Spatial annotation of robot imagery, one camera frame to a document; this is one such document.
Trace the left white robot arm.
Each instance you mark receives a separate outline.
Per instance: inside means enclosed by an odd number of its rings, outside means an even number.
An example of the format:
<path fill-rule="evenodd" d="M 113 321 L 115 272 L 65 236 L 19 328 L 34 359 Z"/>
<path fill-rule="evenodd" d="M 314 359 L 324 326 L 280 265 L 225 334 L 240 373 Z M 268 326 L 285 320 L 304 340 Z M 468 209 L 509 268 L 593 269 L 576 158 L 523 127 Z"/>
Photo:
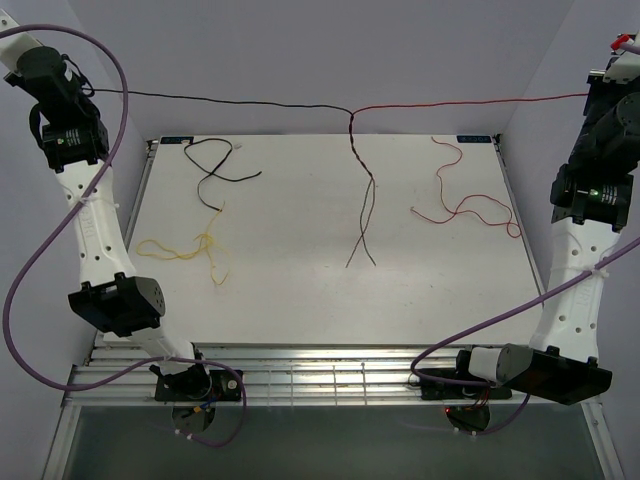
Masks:
<path fill-rule="evenodd" d="M 108 134 L 98 108 L 84 92 L 87 79 L 69 69 L 57 50 L 34 44 L 4 47 L 5 78 L 35 98 L 29 127 L 67 202 L 79 209 L 73 224 L 79 245 L 80 289 L 68 296 L 74 313 L 160 357 L 153 372 L 167 388 L 190 399 L 205 397 L 212 376 L 190 342 L 161 324 L 164 296 L 158 282 L 137 275 L 126 251 L 107 166 Z"/>

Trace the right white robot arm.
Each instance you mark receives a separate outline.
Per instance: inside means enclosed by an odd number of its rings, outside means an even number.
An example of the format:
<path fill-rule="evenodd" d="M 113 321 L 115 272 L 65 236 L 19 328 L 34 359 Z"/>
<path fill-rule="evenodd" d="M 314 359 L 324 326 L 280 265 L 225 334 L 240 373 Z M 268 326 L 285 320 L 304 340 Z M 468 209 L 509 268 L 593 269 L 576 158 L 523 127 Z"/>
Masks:
<path fill-rule="evenodd" d="M 554 180 L 553 260 L 541 318 L 527 345 L 459 353 L 451 382 L 464 397 L 487 384 L 573 405 L 609 389 L 598 365 L 602 265 L 627 224 L 639 163 L 639 69 L 590 74 L 584 123 Z"/>

